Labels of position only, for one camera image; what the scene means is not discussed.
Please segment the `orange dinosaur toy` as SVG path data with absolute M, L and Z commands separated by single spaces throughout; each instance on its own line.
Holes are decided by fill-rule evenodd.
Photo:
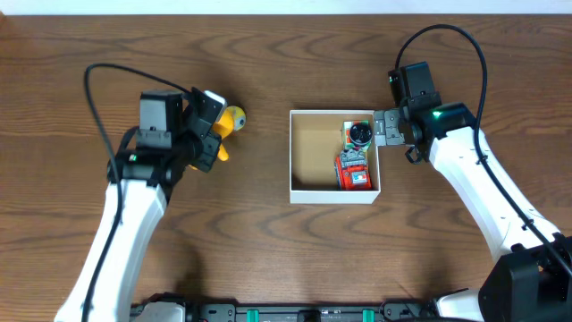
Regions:
M 230 158 L 229 152 L 227 151 L 226 147 L 223 145 L 223 140 L 227 139 L 231 134 L 233 134 L 235 132 L 234 131 L 234 121 L 233 121 L 232 110 L 231 110 L 232 107 L 233 106 L 226 107 L 226 109 L 224 110 L 224 112 L 222 114 L 221 119 L 213 127 L 213 130 L 222 136 L 222 143 L 220 146 L 220 150 L 217 154 L 217 159 L 220 161 L 223 161 L 223 162 L 228 161 Z M 188 166 L 197 170 L 197 168 L 190 165 L 189 162 L 188 162 Z

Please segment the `black round lid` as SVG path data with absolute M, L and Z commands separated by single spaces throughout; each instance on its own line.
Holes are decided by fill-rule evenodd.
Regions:
M 367 123 L 355 123 L 349 128 L 349 140 L 355 146 L 364 147 L 372 138 L 372 130 Z

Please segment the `colourful puzzle cube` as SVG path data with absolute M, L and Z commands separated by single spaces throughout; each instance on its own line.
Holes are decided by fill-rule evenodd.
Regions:
M 341 128 L 341 141 L 344 149 L 368 150 L 374 134 L 367 120 L 345 121 Z

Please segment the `red grey toy truck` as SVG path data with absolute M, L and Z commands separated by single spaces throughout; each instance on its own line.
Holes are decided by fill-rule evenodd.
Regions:
M 334 163 L 338 186 L 342 191 L 372 189 L 366 153 L 361 149 L 344 149 Z

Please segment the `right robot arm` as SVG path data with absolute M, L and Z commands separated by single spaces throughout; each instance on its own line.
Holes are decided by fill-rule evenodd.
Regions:
M 569 321 L 571 240 L 541 215 L 492 153 L 477 120 L 462 103 L 374 113 L 379 146 L 405 144 L 453 187 L 474 218 L 494 267 L 477 290 L 433 300 L 441 321 Z

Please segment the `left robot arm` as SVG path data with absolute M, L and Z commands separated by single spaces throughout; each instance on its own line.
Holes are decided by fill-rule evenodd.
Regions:
M 56 320 L 129 320 L 142 260 L 172 190 L 188 166 L 212 168 L 222 143 L 213 126 L 226 107 L 209 90 L 142 92 L 139 125 L 125 132 L 108 164 L 100 226 Z

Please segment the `yellow grey ball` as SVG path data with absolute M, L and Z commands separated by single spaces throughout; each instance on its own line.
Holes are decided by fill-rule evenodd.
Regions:
M 231 110 L 234 121 L 234 131 L 240 131 L 246 124 L 246 113 L 242 108 L 238 106 L 233 106 Z

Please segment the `white cardboard box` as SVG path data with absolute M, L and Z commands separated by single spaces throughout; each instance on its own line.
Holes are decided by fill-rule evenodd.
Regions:
M 372 110 L 290 111 L 290 203 L 372 204 L 381 193 L 379 152 L 366 152 L 372 188 L 339 189 L 335 158 L 342 151 L 342 126 L 346 121 L 374 121 Z

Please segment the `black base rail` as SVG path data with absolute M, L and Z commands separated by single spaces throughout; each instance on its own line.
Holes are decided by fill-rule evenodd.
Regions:
M 192 300 L 175 293 L 156 293 L 130 308 L 130 321 L 180 322 L 383 322 L 443 321 L 430 304 L 386 301 L 372 305 L 239 304 L 236 301 Z

